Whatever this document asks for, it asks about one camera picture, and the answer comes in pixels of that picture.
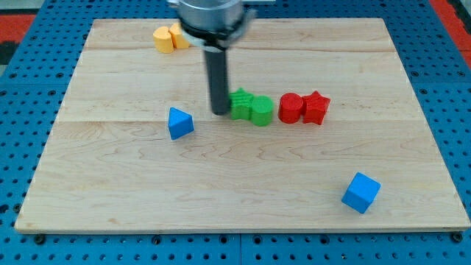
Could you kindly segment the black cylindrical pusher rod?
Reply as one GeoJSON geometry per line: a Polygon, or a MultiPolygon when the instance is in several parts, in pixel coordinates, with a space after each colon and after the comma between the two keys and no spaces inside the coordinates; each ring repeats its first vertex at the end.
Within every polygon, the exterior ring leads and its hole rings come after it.
{"type": "Polygon", "coordinates": [[[230,111],[226,51],[205,51],[204,58],[208,77],[211,111],[217,116],[223,116],[230,111]]]}

